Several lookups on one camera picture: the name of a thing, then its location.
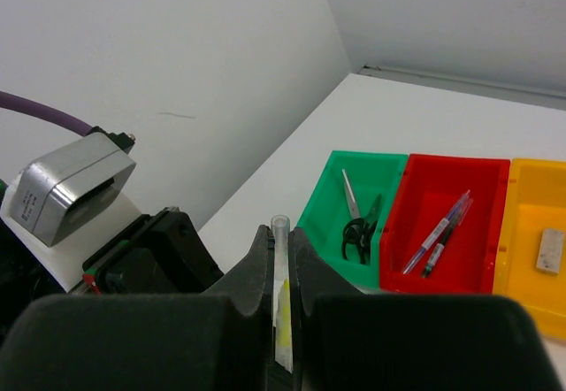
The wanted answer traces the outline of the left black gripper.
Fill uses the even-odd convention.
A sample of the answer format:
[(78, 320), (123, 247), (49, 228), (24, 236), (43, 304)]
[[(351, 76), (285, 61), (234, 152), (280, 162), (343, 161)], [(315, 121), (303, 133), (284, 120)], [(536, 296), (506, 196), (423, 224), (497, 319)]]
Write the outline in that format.
[[(224, 274), (189, 216), (173, 208), (143, 214), (82, 263), (73, 292), (201, 293)], [(64, 289), (1, 224), (1, 319), (14, 320), (33, 301)]]

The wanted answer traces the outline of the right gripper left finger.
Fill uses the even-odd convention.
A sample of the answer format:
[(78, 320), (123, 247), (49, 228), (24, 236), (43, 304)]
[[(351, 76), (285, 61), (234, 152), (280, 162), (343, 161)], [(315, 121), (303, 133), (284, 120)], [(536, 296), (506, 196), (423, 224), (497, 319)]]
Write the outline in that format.
[(272, 232), (201, 294), (50, 295), (1, 348), (4, 390), (264, 390)]

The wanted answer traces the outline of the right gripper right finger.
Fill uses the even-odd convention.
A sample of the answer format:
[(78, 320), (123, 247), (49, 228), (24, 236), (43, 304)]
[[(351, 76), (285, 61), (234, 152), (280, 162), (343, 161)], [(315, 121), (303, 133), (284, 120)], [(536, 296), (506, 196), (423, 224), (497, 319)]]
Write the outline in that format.
[(288, 238), (297, 390), (549, 390), (533, 320), (494, 295), (365, 294)]

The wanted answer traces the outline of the yellow highlighter pen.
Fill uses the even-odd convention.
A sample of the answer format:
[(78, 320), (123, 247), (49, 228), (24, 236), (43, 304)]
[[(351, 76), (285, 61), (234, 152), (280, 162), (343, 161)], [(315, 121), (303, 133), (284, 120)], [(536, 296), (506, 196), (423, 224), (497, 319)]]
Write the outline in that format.
[(273, 304), (275, 327), (274, 358), (287, 372), (293, 372), (293, 342), (291, 322), (290, 280), (288, 268), (288, 238), (290, 220), (277, 215), (271, 220), (274, 238)]

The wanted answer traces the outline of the blue pen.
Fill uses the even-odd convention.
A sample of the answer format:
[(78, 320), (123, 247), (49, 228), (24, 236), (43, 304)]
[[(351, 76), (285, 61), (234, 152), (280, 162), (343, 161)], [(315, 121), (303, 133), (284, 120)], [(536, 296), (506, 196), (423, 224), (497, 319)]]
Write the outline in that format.
[(409, 262), (405, 265), (402, 270), (403, 274), (409, 274), (413, 268), (417, 265), (423, 255), (430, 249), (430, 247), (439, 239), (440, 235), (446, 230), (449, 221), (454, 217), (454, 215), (463, 207), (463, 203), (469, 198), (470, 190), (468, 189), (464, 192), (456, 203), (451, 207), (449, 212), (440, 220), (436, 227), (429, 233), (423, 243), (420, 245), (419, 249), (415, 252)]

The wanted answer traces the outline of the grey eraser block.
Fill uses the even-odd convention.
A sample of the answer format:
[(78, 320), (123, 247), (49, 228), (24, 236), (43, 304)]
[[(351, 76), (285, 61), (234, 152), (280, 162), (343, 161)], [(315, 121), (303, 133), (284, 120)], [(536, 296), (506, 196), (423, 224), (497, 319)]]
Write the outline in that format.
[(544, 229), (539, 243), (536, 269), (547, 274), (558, 275), (562, 263), (564, 242), (565, 233), (562, 230)]

